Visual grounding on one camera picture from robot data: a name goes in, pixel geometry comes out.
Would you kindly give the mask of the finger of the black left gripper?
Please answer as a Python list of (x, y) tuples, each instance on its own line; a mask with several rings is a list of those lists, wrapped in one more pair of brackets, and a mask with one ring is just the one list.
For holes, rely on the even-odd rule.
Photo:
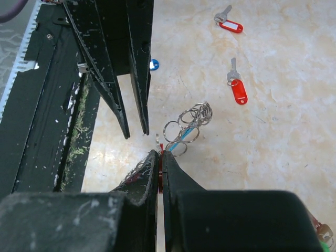
[(148, 98), (154, 1), (105, 1), (104, 29), (116, 75), (130, 74), (144, 134), (150, 133)]
[(130, 137), (117, 76), (113, 70), (95, 1), (64, 1), (89, 73), (106, 104), (115, 114), (123, 136)]

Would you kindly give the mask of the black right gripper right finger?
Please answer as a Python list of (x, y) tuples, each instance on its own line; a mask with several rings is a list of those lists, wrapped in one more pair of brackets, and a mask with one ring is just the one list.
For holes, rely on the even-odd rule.
[(206, 190), (162, 155), (166, 251), (322, 251), (300, 198), (280, 190)]

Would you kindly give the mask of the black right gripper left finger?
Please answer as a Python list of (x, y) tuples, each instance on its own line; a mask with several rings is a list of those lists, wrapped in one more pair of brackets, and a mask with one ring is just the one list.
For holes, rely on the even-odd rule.
[(15, 193), (1, 201), (1, 251), (156, 251), (159, 155), (108, 193)]

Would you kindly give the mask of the large keyring with blue grip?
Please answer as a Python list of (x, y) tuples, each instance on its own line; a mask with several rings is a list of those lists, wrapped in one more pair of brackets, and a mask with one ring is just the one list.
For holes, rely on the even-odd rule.
[[(174, 157), (184, 155), (188, 145), (195, 142), (200, 136), (200, 128), (208, 125), (213, 118), (213, 109), (208, 102), (200, 102), (191, 108), (182, 111), (176, 120), (168, 121), (163, 127), (163, 138), (166, 145), (160, 142), (158, 134), (155, 136), (155, 150), (161, 155), (170, 151)], [(176, 127), (177, 134), (173, 139), (167, 136), (167, 130)]]

